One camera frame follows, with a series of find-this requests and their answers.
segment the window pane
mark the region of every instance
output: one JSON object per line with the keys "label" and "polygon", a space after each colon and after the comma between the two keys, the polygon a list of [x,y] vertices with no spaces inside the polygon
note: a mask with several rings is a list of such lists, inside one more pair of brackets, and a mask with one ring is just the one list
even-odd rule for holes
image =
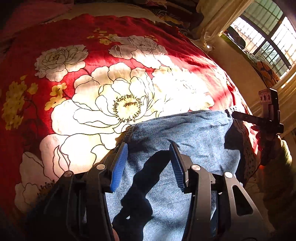
{"label": "window pane", "polygon": [[243,12],[243,15],[253,21],[265,33],[269,34],[279,21],[283,12],[272,0],[254,0]]}
{"label": "window pane", "polygon": [[246,42],[245,50],[250,53],[253,53],[265,40],[257,30],[241,18],[236,19],[231,26],[244,39]]}
{"label": "window pane", "polygon": [[282,78],[288,71],[287,66],[270,43],[266,42],[256,55],[261,56],[269,63],[269,67]]}
{"label": "window pane", "polygon": [[287,17],[284,18],[271,40],[293,66],[296,63],[296,32]]}

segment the red floral bedsheet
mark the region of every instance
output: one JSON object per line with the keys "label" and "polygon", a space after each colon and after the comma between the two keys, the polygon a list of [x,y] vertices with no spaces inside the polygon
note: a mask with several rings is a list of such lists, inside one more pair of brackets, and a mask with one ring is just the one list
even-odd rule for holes
{"label": "red floral bedsheet", "polygon": [[[131,124],[232,105],[248,113],[219,66],[177,28],[147,19],[81,15],[32,27],[0,73],[0,205],[10,214],[29,211],[64,171],[87,171]],[[249,125],[241,129],[257,151]]]}

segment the denim fabric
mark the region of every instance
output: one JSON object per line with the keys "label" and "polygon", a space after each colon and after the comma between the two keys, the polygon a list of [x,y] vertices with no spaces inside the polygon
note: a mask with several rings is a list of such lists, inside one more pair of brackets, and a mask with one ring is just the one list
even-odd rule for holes
{"label": "denim fabric", "polygon": [[[209,172],[236,173],[242,138],[231,125],[232,117],[226,112],[201,110],[131,127],[124,140],[129,154],[120,186],[106,194],[120,241],[182,239],[191,194],[183,194],[177,186],[168,154],[170,142]],[[237,179],[243,181],[243,172],[237,173]]]}

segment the metal screw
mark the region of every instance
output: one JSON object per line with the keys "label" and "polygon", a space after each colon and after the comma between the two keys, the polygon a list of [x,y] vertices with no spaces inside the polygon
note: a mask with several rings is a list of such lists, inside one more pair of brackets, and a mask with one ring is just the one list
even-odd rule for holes
{"label": "metal screw", "polygon": [[195,171],[199,171],[200,170],[200,166],[199,165],[192,165],[191,166],[191,169],[192,170],[195,170]]}
{"label": "metal screw", "polygon": [[103,170],[103,169],[105,169],[105,167],[106,167],[106,166],[105,166],[104,164],[99,164],[99,165],[97,165],[96,168],[97,168],[98,170]]}
{"label": "metal screw", "polygon": [[230,172],[225,172],[224,175],[227,178],[232,178],[233,177],[232,173],[230,173]]}
{"label": "metal screw", "polygon": [[71,176],[72,176],[72,172],[71,172],[71,171],[66,171],[66,172],[64,173],[64,176],[65,176],[65,177],[71,177]]}

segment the beige curtain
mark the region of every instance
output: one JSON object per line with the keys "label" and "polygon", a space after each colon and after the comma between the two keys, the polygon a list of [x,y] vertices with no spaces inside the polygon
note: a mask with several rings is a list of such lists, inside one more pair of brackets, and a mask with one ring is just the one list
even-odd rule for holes
{"label": "beige curtain", "polygon": [[199,0],[196,12],[203,14],[202,23],[192,30],[193,41],[203,49],[219,33],[225,31],[253,0]]}
{"label": "beige curtain", "polygon": [[[296,128],[296,65],[276,85],[272,87],[278,91],[281,123],[284,124],[284,133],[281,137]],[[261,105],[258,103],[250,106],[253,115],[261,115]]]}

